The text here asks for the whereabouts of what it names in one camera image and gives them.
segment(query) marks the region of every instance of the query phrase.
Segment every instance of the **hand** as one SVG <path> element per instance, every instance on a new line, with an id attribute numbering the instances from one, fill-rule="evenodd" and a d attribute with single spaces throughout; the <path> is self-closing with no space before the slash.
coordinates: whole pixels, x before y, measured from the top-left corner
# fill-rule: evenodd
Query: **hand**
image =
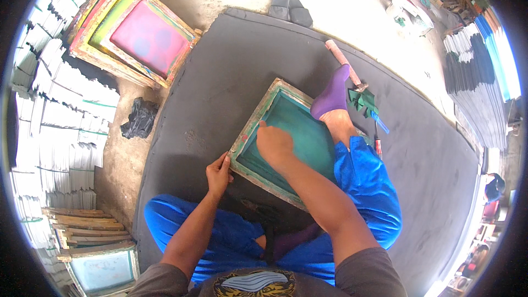
<path id="1" fill-rule="evenodd" d="M 209 193 L 218 200 L 220 200 L 226 191 L 228 183 L 233 182 L 233 175 L 231 175 L 231 169 L 229 169 L 231 159 L 227 154 L 228 152 L 222 154 L 218 160 L 212 162 L 205 169 L 209 184 Z"/>
<path id="2" fill-rule="evenodd" d="M 285 160 L 294 156 L 294 141 L 292 137 L 280 128 L 267 126 L 260 121 L 257 130 L 257 148 L 262 158 L 274 169 L 281 166 Z"/>

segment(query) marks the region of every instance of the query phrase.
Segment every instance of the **finger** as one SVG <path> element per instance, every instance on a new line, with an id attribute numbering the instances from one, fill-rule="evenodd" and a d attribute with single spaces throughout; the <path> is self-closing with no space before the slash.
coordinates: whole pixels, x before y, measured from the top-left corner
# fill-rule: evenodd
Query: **finger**
<path id="1" fill-rule="evenodd" d="M 224 158 L 226 158 L 226 155 L 227 155 L 227 154 L 228 154 L 228 152 L 223 153 L 223 154 L 218 158 L 218 160 L 212 162 L 211 165 L 214 166 L 215 168 L 220 168 L 220 166 L 222 165 L 222 162 L 223 162 Z"/>
<path id="2" fill-rule="evenodd" d="M 224 161 L 222 162 L 220 172 L 227 175 L 229 170 L 229 164 L 231 164 L 231 159 L 229 158 L 229 156 L 224 156 Z"/>

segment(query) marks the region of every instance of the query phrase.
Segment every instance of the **hammer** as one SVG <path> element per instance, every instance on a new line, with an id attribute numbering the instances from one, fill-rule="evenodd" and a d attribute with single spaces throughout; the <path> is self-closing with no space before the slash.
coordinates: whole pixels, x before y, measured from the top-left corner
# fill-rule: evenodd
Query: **hammer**
<path id="1" fill-rule="evenodd" d="M 368 87 L 368 84 L 366 82 L 363 83 L 363 82 L 360 81 L 360 77 L 358 77 L 356 72 L 352 69 L 352 66 L 348 62 L 347 58 L 344 56 L 343 52 L 341 52 L 341 50 L 335 44 L 335 42 L 333 40 L 331 40 L 331 39 L 327 40 L 326 43 L 325 43 L 325 46 L 326 46 L 326 48 L 329 51 L 332 52 L 332 54 L 335 56 L 335 58 L 337 59 L 337 61 L 339 61 L 339 63 L 341 65 L 348 64 L 350 66 L 350 79 L 352 80 L 352 82 L 356 86 L 354 91 L 356 91 L 358 93 L 361 93 L 362 91 L 364 91 Z"/>

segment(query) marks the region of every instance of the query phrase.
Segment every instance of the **black plastic bag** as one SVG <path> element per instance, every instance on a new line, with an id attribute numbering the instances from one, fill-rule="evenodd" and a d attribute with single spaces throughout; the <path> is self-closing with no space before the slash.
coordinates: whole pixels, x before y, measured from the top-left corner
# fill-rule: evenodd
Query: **black plastic bag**
<path id="1" fill-rule="evenodd" d="M 144 101 L 142 97 L 136 97 L 132 105 L 132 112 L 128 116 L 128 122 L 121 125 L 121 134 L 127 139 L 139 136 L 149 136 L 154 126 L 154 119 L 158 113 L 159 105 L 154 102 Z"/>

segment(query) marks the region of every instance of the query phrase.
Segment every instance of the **brown t-shirt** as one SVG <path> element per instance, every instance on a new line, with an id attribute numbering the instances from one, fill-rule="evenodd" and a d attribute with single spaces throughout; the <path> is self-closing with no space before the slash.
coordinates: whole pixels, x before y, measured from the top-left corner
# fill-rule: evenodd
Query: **brown t-shirt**
<path id="1" fill-rule="evenodd" d="M 221 273 L 188 291 L 187 278 L 180 269 L 155 264 L 140 276 L 127 297 L 407 296 L 383 248 L 365 249 L 345 259 L 336 268 L 335 285 L 306 274 L 261 267 Z"/>

